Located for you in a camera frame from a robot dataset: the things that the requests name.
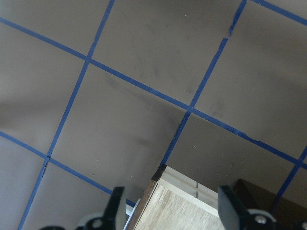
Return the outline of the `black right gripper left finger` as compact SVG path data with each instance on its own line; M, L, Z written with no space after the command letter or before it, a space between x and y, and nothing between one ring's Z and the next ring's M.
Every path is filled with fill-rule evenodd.
M126 190L113 189L103 213L89 214L77 224L76 230L123 230L126 225Z

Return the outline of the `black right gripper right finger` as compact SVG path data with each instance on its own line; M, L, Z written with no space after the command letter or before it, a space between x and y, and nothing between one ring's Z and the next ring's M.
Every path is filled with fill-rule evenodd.
M226 230L285 230L267 211L246 208L228 185L218 187L218 216Z

